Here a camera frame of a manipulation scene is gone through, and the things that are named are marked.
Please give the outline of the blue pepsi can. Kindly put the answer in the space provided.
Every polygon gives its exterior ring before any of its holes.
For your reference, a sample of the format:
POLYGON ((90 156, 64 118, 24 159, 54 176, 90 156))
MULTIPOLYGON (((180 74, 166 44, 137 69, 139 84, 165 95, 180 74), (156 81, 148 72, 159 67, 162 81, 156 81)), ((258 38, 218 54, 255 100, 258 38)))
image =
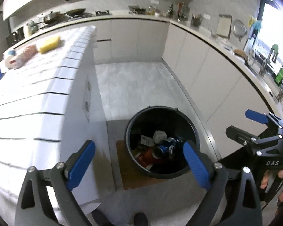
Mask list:
POLYGON ((153 148, 154 154, 159 159, 174 159, 182 151, 183 141, 181 139, 167 138, 153 148))

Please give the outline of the crumpled white paper trash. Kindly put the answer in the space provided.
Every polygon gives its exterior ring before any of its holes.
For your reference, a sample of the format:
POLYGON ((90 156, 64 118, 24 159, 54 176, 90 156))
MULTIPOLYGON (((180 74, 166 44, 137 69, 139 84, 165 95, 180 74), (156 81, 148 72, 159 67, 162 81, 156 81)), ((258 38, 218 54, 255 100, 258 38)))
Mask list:
POLYGON ((160 143, 167 139, 167 134, 164 131, 156 131, 153 135, 154 143, 160 143))

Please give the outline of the covered grey cooking pot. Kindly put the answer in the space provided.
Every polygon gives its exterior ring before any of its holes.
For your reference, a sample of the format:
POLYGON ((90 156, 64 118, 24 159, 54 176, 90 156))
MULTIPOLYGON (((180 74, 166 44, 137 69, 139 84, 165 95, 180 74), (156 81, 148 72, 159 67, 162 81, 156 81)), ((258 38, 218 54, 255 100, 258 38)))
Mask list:
POLYGON ((63 22, 69 19, 66 13, 61 12, 50 12, 49 14, 43 17, 43 22, 45 24, 54 24, 56 22, 63 22))

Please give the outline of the white checkered tablecloth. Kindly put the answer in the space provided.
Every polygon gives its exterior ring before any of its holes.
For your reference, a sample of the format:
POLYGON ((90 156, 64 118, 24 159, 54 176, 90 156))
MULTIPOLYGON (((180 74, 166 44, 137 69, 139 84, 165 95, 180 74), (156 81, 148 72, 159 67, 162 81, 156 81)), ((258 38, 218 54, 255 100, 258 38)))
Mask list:
POLYGON ((62 125, 71 87, 94 26, 58 33, 62 45, 36 54, 0 81, 0 196, 16 203, 26 171, 60 160, 62 125))

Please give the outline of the chrome sink faucet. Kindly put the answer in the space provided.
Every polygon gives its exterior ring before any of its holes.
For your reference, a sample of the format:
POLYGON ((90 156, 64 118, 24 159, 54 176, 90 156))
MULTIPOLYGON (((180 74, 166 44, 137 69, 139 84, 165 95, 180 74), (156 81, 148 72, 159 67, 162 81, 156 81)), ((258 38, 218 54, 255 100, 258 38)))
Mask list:
POLYGON ((260 58, 262 59, 262 64, 259 71, 259 74, 261 76, 263 76, 265 73, 274 73, 278 54, 279 46, 277 44, 274 44, 271 47, 269 54, 266 58, 262 54, 259 54, 260 58))

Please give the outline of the white label paper trash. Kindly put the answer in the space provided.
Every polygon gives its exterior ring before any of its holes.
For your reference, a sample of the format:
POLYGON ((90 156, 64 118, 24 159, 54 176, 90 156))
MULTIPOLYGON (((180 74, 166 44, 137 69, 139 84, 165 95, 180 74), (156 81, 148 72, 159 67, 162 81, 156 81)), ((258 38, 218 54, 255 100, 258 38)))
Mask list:
POLYGON ((141 136, 141 144, 145 145, 145 146, 153 146, 153 139, 142 135, 141 136))

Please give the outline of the black shoe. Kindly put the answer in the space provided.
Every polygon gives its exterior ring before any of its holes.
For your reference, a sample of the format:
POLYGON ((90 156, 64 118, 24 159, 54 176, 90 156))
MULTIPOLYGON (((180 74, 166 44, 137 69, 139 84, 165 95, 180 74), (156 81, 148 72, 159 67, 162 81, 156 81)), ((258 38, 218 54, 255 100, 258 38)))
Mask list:
POLYGON ((148 218, 142 212, 136 213, 133 218, 134 226, 148 226, 148 218))

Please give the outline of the round metal strainer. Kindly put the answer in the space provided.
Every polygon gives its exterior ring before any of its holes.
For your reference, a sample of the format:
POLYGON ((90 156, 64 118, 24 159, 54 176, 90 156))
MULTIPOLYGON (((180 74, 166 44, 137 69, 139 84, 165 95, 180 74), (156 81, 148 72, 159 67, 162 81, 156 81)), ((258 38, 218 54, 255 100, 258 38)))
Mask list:
POLYGON ((231 23, 231 31, 239 39, 240 42, 242 41, 242 38, 247 34, 246 26, 242 21, 238 19, 235 19, 231 23))

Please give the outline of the knife block with utensils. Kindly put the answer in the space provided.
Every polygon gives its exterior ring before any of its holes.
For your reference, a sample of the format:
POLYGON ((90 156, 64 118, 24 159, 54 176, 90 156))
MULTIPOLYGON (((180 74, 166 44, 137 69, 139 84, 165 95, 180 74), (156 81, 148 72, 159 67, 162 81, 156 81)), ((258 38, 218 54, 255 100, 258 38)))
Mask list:
POLYGON ((193 14, 191 19, 191 25, 194 27, 200 27, 202 20, 203 20, 202 14, 197 14, 197 15, 193 14))

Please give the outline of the black round trash bin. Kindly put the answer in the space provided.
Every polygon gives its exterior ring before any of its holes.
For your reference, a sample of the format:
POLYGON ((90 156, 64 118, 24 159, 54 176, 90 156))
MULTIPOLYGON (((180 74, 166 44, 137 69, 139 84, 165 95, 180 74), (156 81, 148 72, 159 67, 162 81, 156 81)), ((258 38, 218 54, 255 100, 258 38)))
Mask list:
POLYGON ((172 179, 190 170, 183 145, 200 146, 192 121, 178 109, 152 106, 136 113, 125 130, 125 146, 133 166, 155 179, 172 179))

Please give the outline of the blue patterned paper cup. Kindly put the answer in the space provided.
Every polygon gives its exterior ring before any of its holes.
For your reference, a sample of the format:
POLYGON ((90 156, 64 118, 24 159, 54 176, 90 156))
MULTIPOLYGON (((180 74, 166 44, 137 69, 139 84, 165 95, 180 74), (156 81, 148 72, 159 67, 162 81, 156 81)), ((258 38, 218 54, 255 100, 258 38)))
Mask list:
POLYGON ((13 58, 16 55, 16 51, 15 50, 8 50, 3 54, 3 59, 4 60, 10 60, 11 58, 13 58))

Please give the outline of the orange wrapper trash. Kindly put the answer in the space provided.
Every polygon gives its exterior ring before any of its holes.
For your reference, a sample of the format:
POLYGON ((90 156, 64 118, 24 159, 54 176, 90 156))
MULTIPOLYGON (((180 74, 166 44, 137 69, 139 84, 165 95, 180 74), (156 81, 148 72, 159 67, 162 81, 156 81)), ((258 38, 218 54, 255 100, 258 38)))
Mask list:
POLYGON ((150 170, 152 166, 159 160, 154 152, 153 148, 148 148, 144 152, 141 152, 135 157, 136 161, 145 169, 150 170))

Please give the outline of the white cutting board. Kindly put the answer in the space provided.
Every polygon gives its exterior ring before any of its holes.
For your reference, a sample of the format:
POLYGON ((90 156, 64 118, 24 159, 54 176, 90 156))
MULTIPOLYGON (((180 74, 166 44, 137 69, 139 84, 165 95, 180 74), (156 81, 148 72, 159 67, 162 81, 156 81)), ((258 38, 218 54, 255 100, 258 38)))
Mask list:
POLYGON ((229 14, 220 14, 216 34, 219 37, 229 39, 231 34, 232 16, 229 14))

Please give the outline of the brown cardboard mat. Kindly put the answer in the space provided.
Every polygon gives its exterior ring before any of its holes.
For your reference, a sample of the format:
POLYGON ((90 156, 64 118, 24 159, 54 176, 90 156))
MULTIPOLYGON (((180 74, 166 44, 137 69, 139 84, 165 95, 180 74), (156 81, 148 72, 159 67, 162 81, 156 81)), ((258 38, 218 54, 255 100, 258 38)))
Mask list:
POLYGON ((124 190, 137 189, 144 186, 163 183, 166 181, 143 175, 135 167, 135 163, 130 158, 123 140, 116 142, 116 150, 118 154, 118 164, 124 190))

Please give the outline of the yellow sponge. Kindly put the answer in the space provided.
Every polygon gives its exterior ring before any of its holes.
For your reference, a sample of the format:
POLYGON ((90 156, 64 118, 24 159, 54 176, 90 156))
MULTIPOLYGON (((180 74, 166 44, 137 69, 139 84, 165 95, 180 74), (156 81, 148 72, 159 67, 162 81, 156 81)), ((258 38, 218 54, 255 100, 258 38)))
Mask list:
POLYGON ((55 36, 46 40, 41 47, 39 47, 38 52, 40 54, 45 54, 51 50, 54 50, 59 47, 61 43, 61 37, 55 36))

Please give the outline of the black wok on stove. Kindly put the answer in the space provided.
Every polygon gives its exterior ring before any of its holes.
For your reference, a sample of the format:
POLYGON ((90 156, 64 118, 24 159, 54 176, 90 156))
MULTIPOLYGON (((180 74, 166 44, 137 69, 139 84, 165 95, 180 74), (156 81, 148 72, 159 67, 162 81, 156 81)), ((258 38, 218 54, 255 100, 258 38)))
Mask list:
POLYGON ((85 10, 86 9, 73 9, 66 12, 66 14, 70 17, 81 17, 84 15, 85 10))

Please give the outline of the red white carton box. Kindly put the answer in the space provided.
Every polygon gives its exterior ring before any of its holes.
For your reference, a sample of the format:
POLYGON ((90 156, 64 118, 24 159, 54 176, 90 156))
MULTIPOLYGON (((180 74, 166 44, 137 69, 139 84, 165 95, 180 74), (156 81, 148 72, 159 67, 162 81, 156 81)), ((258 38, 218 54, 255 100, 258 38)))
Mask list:
POLYGON ((10 59, 6 59, 5 66, 7 69, 19 69, 37 53, 38 49, 35 44, 27 46, 20 54, 15 53, 10 59))

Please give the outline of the wall power socket panel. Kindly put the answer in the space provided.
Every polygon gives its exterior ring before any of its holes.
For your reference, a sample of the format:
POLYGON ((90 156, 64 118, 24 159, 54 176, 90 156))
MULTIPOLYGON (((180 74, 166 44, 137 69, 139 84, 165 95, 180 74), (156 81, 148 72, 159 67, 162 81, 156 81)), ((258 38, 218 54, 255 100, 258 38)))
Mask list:
POLYGON ((84 87, 83 104, 84 104, 84 114, 88 122, 90 120, 91 90, 92 87, 91 87, 90 78, 89 75, 87 75, 85 81, 85 87, 84 87))

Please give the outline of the black microwave oven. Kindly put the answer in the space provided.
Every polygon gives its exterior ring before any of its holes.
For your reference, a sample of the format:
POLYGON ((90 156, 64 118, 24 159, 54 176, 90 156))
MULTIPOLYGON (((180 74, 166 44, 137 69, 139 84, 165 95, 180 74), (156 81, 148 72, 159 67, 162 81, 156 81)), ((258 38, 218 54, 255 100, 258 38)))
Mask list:
POLYGON ((11 47, 24 39, 23 27, 20 27, 6 38, 7 46, 11 47))

